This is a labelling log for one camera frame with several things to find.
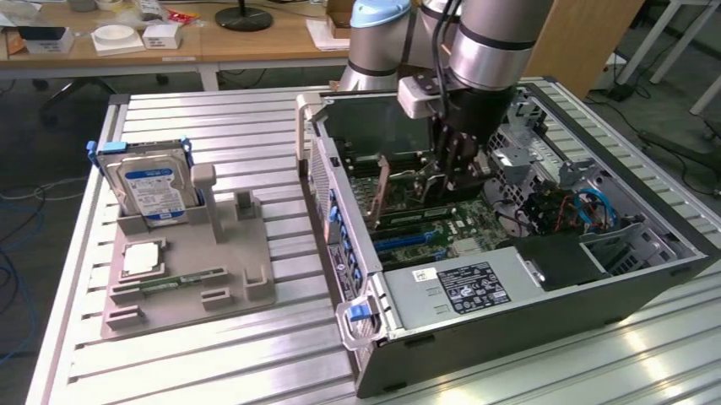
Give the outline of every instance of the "blue cable on floor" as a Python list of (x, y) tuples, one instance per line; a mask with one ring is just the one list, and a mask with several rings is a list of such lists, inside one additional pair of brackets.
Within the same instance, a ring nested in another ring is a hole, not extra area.
[(8, 266), (0, 266), (0, 268), (18, 280), (18, 288), (20, 289), (20, 294), (23, 295), (23, 298), (26, 299), (27, 309), (31, 315), (31, 333), (27, 335), (23, 342), (16, 346), (16, 348), (0, 359), (0, 366), (11, 359), (11, 357), (15, 355), (15, 353), (20, 352), (26, 346), (31, 343), (31, 341), (35, 339), (35, 335), (38, 334), (38, 312), (35, 311), (35, 307), (32, 306), (32, 299), (31, 299), (31, 292), (27, 288), (27, 284), (24, 279), (20, 277), (19, 273), (15, 271), (15, 267), (8, 262)]
[[(15, 212), (19, 212), (19, 213), (34, 213), (35, 212), (35, 208), (19, 207), (18, 205), (10, 204), (8, 202), (0, 202), (0, 208), (10, 209), (11, 211), (15, 211)], [(43, 215), (43, 212), (40, 212), (36, 215), (35, 227), (32, 228), (32, 230), (19, 240), (16, 240), (12, 243), (8, 243), (6, 246), (3, 246), (3, 250), (4, 251), (15, 251), (40, 232), (40, 229), (43, 228), (44, 221), (46, 221), (46, 217)]]

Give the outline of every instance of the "black lamp base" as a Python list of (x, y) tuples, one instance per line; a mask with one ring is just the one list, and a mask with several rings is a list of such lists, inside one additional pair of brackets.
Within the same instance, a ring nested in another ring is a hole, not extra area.
[(246, 8), (246, 15), (241, 15), (241, 8), (233, 7), (215, 14), (215, 22), (233, 31), (253, 32), (265, 30), (273, 25), (273, 16), (258, 8)]

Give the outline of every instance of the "hard drive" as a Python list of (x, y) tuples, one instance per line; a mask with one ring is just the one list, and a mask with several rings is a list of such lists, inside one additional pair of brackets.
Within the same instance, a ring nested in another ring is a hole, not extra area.
[(190, 152), (187, 139), (108, 142), (91, 156), (111, 184), (123, 215), (142, 215), (148, 227), (187, 222), (186, 209), (201, 203), (191, 184)]

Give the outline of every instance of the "power supply label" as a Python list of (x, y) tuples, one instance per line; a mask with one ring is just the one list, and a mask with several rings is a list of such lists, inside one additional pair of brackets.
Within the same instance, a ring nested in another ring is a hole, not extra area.
[(509, 293), (488, 262), (438, 272), (438, 280), (458, 314), (510, 302)]

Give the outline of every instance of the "white box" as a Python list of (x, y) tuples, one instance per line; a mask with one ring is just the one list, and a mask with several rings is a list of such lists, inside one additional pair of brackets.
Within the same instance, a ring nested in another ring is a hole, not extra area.
[(107, 25), (95, 30), (92, 34), (92, 45), (100, 57), (146, 51), (146, 46), (140, 35), (124, 25)]
[(18, 27), (31, 53), (70, 53), (76, 40), (70, 27)]
[(628, 61), (621, 55), (618, 55), (617, 53), (610, 54), (609, 60), (606, 61), (606, 66), (604, 67), (604, 70), (598, 75), (594, 86), (590, 88), (592, 90), (613, 89), (614, 78), (618, 78), (618, 76), (621, 76), (621, 71), (624, 71), (624, 68), (626, 67), (626, 62)]
[(143, 42), (148, 49), (178, 49), (183, 35), (175, 24), (150, 25), (143, 33)]

